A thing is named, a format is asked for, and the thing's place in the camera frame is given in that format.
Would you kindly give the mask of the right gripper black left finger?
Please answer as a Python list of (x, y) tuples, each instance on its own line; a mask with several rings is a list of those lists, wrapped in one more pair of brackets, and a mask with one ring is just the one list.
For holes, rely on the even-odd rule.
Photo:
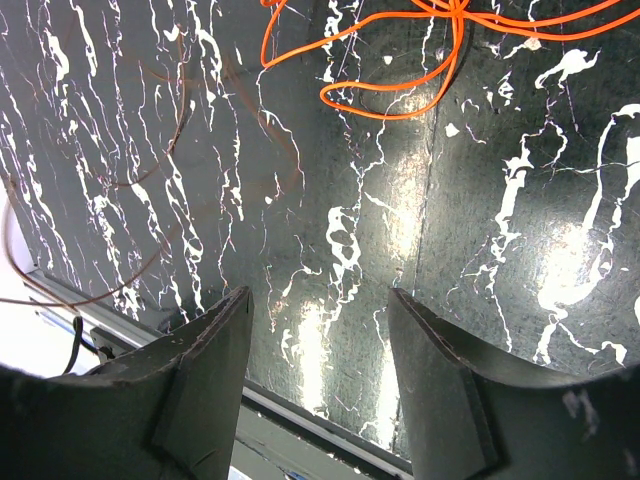
[(1, 371), (5, 479), (224, 479), (251, 345), (239, 287), (83, 375)]

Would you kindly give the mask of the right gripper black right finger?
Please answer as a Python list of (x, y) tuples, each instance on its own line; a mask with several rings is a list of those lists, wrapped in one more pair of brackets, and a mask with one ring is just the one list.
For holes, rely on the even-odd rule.
[(639, 369), (578, 377), (508, 353), (409, 293), (388, 298), (417, 479), (635, 479)]

